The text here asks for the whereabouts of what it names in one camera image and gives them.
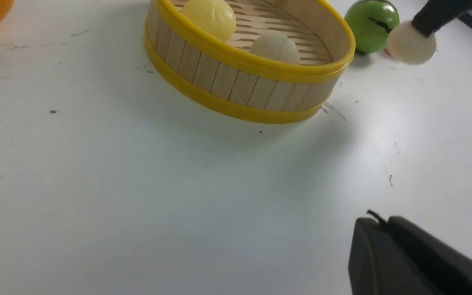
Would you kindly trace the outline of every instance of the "steamer basket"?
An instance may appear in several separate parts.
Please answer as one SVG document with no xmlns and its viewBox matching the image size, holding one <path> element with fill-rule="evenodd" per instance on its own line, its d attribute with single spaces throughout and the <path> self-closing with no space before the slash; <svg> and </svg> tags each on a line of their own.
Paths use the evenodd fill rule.
<svg viewBox="0 0 472 295">
<path fill-rule="evenodd" d="M 343 18 L 325 0 L 225 1 L 237 21 L 226 43 L 180 13 L 187 0 L 152 0 L 145 48 L 154 67 L 186 96 L 228 116 L 259 123 L 313 116 L 354 56 Z M 249 53 L 268 32 L 296 43 L 300 65 Z"/>
</svg>

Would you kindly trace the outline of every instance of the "white bun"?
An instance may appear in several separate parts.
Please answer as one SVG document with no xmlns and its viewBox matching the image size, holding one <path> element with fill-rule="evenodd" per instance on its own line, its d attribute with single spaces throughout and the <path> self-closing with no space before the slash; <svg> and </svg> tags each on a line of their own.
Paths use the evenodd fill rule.
<svg viewBox="0 0 472 295">
<path fill-rule="evenodd" d="M 275 32 L 256 39 L 252 43 L 249 52 L 257 56 L 288 62 L 289 64 L 300 64 L 300 51 L 294 41 L 283 34 Z"/>
<path fill-rule="evenodd" d="M 391 31 L 387 49 L 395 59 L 410 65 L 421 65 L 436 52 L 436 38 L 434 34 L 423 36 L 411 25 L 411 21 L 407 21 Z"/>
</svg>

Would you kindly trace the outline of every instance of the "yellow bun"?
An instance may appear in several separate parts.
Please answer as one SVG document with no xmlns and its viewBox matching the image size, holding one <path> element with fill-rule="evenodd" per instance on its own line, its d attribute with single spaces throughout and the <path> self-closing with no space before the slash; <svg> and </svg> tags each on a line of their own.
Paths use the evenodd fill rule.
<svg viewBox="0 0 472 295">
<path fill-rule="evenodd" d="M 182 13 L 202 30 L 223 42 L 236 31 L 236 15 L 223 0 L 189 0 Z"/>
</svg>

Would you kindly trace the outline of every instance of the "yellow rim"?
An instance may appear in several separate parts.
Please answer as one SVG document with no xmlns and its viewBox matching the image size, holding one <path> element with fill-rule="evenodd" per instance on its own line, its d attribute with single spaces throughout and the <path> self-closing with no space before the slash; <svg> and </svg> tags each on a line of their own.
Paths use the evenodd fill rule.
<svg viewBox="0 0 472 295">
<path fill-rule="evenodd" d="M 178 89 L 181 93 L 192 99 L 193 101 L 201 104 L 204 107 L 210 108 L 213 111 L 232 116 L 234 118 L 258 122 L 267 124 L 285 124 L 294 123 L 305 120 L 314 116 L 320 109 L 320 106 L 324 104 L 322 102 L 318 106 L 315 106 L 308 110 L 298 112 L 273 112 L 257 110 L 249 107 L 240 106 L 238 104 L 220 99 L 202 89 L 191 84 L 189 81 L 182 78 L 176 73 L 165 61 L 163 61 L 157 54 L 154 47 L 150 43 L 147 30 L 145 29 L 145 49 L 148 54 L 148 58 L 152 62 L 152 65 L 158 70 L 158 72 L 167 80 L 172 86 Z"/>
<path fill-rule="evenodd" d="M 336 10 L 326 0 L 317 0 L 340 23 L 345 30 L 351 48 L 347 55 L 339 61 L 329 65 L 301 66 L 277 62 L 262 58 L 238 48 L 232 47 L 215 37 L 204 32 L 194 23 L 183 16 L 170 2 L 170 0 L 152 0 L 160 17 L 183 39 L 205 52 L 209 56 L 218 59 L 225 64 L 237 69 L 259 75 L 264 78 L 291 82 L 291 83 L 321 83 L 340 75 L 352 62 L 354 48 L 356 47 L 351 29 Z"/>
</svg>

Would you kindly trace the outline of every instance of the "table surface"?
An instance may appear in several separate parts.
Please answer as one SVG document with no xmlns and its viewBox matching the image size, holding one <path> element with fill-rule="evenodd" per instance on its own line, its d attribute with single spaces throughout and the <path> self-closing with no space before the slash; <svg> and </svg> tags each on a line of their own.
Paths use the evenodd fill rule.
<svg viewBox="0 0 472 295">
<path fill-rule="evenodd" d="M 423 66 L 357 57 L 316 116 L 261 125 L 165 82 L 147 11 L 17 0 L 0 25 L 0 295 L 348 295 L 366 209 L 472 258 L 470 28 Z"/>
</svg>

